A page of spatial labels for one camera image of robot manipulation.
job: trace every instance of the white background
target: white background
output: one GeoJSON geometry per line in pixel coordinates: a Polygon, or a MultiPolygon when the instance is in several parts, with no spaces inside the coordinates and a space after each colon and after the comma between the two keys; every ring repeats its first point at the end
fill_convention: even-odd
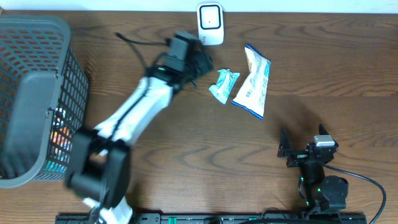
{"type": "MultiPolygon", "coordinates": [[[[198,0],[0,0],[4,9],[196,11],[198,0]]],[[[226,12],[398,13],[398,0],[219,0],[226,12]]]]}

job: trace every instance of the white plastic package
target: white plastic package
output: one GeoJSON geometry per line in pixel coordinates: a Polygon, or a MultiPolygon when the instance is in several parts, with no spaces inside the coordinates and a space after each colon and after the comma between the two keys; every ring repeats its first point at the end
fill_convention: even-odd
{"type": "Polygon", "coordinates": [[[229,69],[219,70],[220,77],[215,85],[210,86],[209,91],[223,104],[228,100],[232,87],[239,77],[239,73],[231,72],[229,69]]]}
{"type": "Polygon", "coordinates": [[[271,61],[250,44],[246,45],[244,51],[248,59],[250,74],[232,104],[244,108],[262,120],[271,61]]]}

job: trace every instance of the plastic crate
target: plastic crate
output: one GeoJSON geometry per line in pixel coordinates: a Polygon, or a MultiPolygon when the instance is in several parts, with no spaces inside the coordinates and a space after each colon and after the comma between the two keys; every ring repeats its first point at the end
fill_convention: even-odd
{"type": "Polygon", "coordinates": [[[69,43],[57,17],[0,16],[0,187],[64,176],[88,96],[69,43]]]}

